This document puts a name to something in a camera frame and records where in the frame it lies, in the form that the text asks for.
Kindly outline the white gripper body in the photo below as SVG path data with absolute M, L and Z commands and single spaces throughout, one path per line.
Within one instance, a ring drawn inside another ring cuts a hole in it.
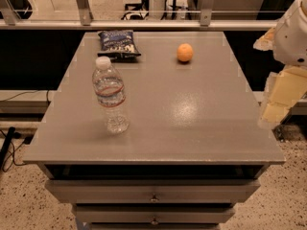
M 278 20 L 273 56 L 286 65 L 307 65 L 307 0 L 295 0 Z

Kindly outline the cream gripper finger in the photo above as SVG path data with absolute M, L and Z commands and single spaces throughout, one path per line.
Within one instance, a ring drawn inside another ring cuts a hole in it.
M 253 44 L 253 48 L 260 51 L 268 51 L 273 48 L 275 28 L 270 28 Z
M 306 92 L 306 67 L 286 65 L 279 73 L 270 72 L 261 102 L 259 125 L 279 125 Z

